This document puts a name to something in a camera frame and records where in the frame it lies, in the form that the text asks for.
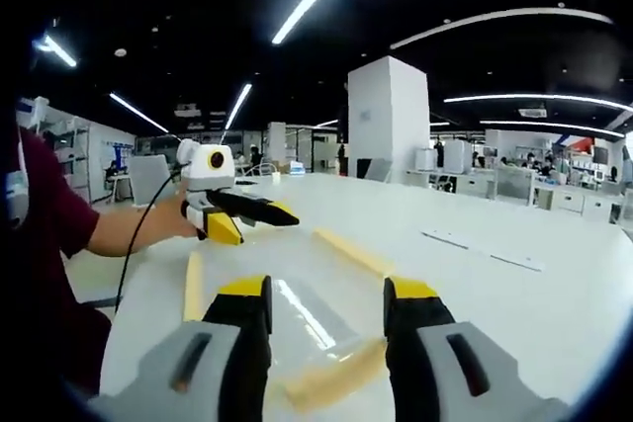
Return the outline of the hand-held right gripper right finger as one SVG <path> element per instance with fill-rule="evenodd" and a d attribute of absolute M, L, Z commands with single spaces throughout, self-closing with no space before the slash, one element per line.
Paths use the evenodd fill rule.
<path fill-rule="evenodd" d="M 456 320 L 422 281 L 384 281 L 386 366 L 399 421 L 566 421 L 569 407 L 543 398 L 518 363 L 474 324 Z"/>

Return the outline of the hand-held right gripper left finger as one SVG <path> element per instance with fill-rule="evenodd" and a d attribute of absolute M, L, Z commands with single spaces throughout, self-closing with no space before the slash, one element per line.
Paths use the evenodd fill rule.
<path fill-rule="evenodd" d="M 121 392 L 92 398 L 90 410 L 103 421 L 260 421 L 271 332 L 270 277 L 234 281 L 201 320 L 151 348 Z"/>

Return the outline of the person's left hand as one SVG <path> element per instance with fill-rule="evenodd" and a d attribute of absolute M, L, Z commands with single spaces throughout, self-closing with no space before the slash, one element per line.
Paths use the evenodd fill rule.
<path fill-rule="evenodd" d="M 184 202 L 185 194 L 177 192 L 156 207 L 156 211 L 160 214 L 164 232 L 169 237 L 194 238 L 198 234 L 197 228 L 182 214 Z"/>

